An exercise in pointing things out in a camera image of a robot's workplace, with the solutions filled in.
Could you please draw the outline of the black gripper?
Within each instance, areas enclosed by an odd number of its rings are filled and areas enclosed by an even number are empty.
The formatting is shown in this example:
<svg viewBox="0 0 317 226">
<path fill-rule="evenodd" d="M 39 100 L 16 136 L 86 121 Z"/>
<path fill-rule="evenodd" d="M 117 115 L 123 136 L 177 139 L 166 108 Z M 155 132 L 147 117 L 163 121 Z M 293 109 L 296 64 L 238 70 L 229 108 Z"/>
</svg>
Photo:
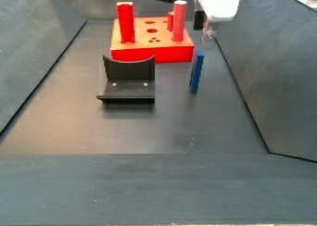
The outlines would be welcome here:
<svg viewBox="0 0 317 226">
<path fill-rule="evenodd" d="M 194 11 L 193 17 L 193 29 L 195 31 L 201 31 L 202 29 L 202 37 L 201 37 L 201 44 L 205 50 L 210 50 L 213 47 L 213 41 L 216 37 L 216 30 L 213 28 L 212 22 L 206 20 L 206 14 L 203 10 Z"/>
</svg>

